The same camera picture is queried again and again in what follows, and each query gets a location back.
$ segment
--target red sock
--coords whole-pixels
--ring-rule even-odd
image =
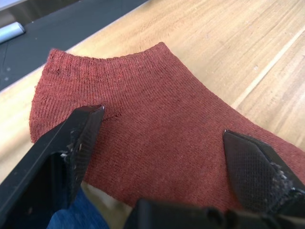
[[[85,180],[129,205],[147,197],[240,207],[226,172],[224,129],[270,144],[305,182],[300,149],[224,103],[164,43],[105,60],[51,51],[32,102],[32,141],[73,109],[99,104],[105,117]]]

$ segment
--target wooden table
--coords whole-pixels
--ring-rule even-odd
[[[160,41],[230,106],[305,149],[305,1],[151,0],[68,52],[106,58]],[[0,182],[32,145],[42,68],[0,93]]]

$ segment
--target textured grip surface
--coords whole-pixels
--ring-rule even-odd
[[[230,181],[243,207],[254,212],[276,212],[293,183],[262,151],[272,148],[230,132],[224,134],[224,148]]]
[[[86,173],[101,127],[103,109],[92,112],[69,156],[69,200],[73,202]]]

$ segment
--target wood grain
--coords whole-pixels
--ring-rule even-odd
[[[305,150],[305,32],[237,107],[261,127]]]
[[[163,41],[226,103],[305,148],[304,31],[303,0],[151,0],[69,52],[107,58]],[[0,182],[31,146],[28,118],[41,71],[0,93]]]

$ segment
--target black mat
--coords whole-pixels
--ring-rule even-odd
[[[147,0],[82,0],[24,26],[0,44],[0,90],[46,62],[51,48],[67,50]]]

